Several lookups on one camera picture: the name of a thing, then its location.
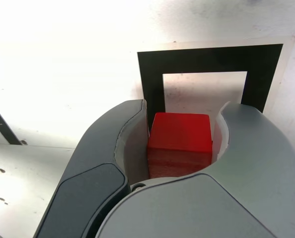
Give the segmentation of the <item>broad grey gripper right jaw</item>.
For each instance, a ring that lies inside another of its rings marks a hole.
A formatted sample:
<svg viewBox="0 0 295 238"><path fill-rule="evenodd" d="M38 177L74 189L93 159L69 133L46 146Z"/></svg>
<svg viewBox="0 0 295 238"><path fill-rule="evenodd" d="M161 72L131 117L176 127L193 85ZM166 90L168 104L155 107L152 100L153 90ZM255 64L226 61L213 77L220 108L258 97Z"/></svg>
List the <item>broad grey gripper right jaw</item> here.
<svg viewBox="0 0 295 238"><path fill-rule="evenodd" d="M99 238L295 238L295 151L256 108L217 116L217 160L179 178L155 178L107 215Z"/></svg>

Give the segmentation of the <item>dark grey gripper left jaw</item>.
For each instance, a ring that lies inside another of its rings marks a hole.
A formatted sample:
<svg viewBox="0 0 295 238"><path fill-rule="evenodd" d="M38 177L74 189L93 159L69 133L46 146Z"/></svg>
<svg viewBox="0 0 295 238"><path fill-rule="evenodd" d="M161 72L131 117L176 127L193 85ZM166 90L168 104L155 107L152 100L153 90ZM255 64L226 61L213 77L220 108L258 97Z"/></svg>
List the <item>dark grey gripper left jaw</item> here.
<svg viewBox="0 0 295 238"><path fill-rule="evenodd" d="M37 238L93 238L113 207L147 180L145 100L102 115L75 148L37 228Z"/></svg>

